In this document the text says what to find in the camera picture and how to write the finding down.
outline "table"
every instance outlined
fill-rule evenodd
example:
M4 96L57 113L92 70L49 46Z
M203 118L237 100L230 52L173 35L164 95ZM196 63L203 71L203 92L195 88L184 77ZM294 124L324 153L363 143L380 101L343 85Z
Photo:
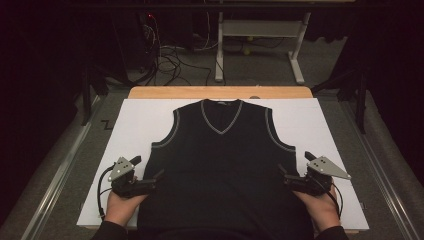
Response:
M136 166L135 175L141 179L150 143L163 139L172 127L172 110L204 98L239 98L272 108L279 138L296 146L300 174L306 172L308 162L303 157L304 151L325 155L344 169L319 103L306 87L135 87L122 105L77 225L97 228L101 223L96 202L100 174L121 156L129 160L140 155L142 162ZM335 183L344 197L345 229L349 232L369 229L351 182L335 178ZM110 183L104 180L102 189L109 187ZM105 207L107 194L101 200ZM136 228L136 216L137 212L128 223L129 229Z
M355 0L297 0L295 2L354 2ZM288 2L287 0L250 0L249 2ZM224 52L222 50L224 36L252 36L252 37L288 37L296 38L296 46L293 51L289 51L288 58L293 70L296 83L305 84L305 80L300 70L297 56L302 46L303 38L308 27L310 12L306 12L302 20L299 21L264 21L264 20L224 20L224 14L219 13L218 18L218 50L216 54L215 81L224 79Z

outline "human hand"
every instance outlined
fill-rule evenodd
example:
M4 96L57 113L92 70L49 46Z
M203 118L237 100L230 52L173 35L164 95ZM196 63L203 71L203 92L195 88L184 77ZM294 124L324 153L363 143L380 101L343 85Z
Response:
M105 221L113 222L125 227L134 214L135 209L147 195L132 198L121 198L111 191L107 200Z
M311 215L315 226L319 232L322 232L330 227L340 226L340 219L338 216L338 209L335 203L327 194L321 196L311 196L306 193L296 192L293 193L302 200L306 205L306 209ZM337 199L334 186L331 186L330 194Z

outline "black sweater vest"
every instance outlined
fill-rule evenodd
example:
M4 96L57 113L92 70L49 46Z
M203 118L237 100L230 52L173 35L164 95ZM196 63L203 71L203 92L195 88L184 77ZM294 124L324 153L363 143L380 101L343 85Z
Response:
M144 179L165 173L140 205L142 239L188 239L196 231L208 232L205 239L312 239L310 217L285 187L279 163L298 175L295 148L279 140L271 109L241 100L176 109L145 169Z

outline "gray floor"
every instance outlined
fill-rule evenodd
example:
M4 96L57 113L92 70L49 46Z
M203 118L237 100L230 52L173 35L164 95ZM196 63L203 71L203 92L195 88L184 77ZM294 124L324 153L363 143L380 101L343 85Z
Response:
M261 40L257 43L272 46L278 43L276 41ZM306 86L312 87L329 77L343 44L344 41L327 44L323 40L304 43L299 62ZM226 53L224 58L226 84L296 85L285 54L293 46L294 41L284 40L274 49L249 46L251 54L248 56L242 53ZM225 49L237 50L239 45L234 41L228 41ZM213 50L194 53L179 50L178 53L187 64L210 67L213 70L208 81L209 85L223 84L212 80L215 65ZM204 85L206 75L205 70L183 66L180 76L187 79L191 85ZM130 77L137 78L137 73L131 71ZM161 85L168 80L168 75L159 74L156 84ZM187 85L187 82L176 79L171 85ZM336 91L323 91L315 97L319 99L345 166L354 176L352 183L360 202L364 204L364 213L371 228L369 231L352 235L351 238L420 239L420 236L424 236L423 230L417 228L418 224L424 222L423 189L391 140L372 97L367 96L365 119L367 134L361 135L352 124L352 106L354 107L355 103L338 102L335 93ZM0 239L21 239L55 174L59 167L63 166L64 159L68 157L73 147L78 150L73 158L73 164L70 165L71 171L64 179L63 186L59 188L58 198L53 200L51 211L41 214L45 221L41 221L40 231L35 234L34 239L89 239L93 235L93 230L76 226L76 221L112 132L105 129L103 120L109 120L109 126L113 126L127 94L128 89L114 88L107 97L97 101L95 104L97 111L93 114L89 129L80 126L82 122L80 108L74 122L62 134L37 169L8 220L2 226ZM80 99L76 105L82 105ZM80 133L86 130L88 132L84 141L81 144L77 141L75 144Z

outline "wooden table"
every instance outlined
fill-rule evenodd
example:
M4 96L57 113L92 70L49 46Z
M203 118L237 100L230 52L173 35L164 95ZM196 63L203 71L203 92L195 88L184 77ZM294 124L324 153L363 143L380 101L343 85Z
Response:
M134 87L129 99L192 99L192 98L312 98L311 90L294 87Z
M140 155L143 160L136 166L135 175L141 177L149 159L150 143L162 139L172 127L172 109L181 104L205 98L244 99L253 103L269 104L268 106L273 109L277 133L283 137L281 140L285 142L285 138L288 138L290 144L296 146L299 173L306 172L307 160L303 159L305 150L325 154L343 168L343 162L319 103L307 87L134 87L121 107L77 225L96 229L101 223L98 218L96 188L99 176L104 169L111 166L121 156L130 159ZM345 197L342 220L345 220L347 224L346 232L357 233L360 230L369 229L350 181L335 178L335 183ZM102 189L109 187L109 182L102 182ZM101 201L105 207L107 194L101 196ZM129 221L128 229L136 229L136 216L137 213Z

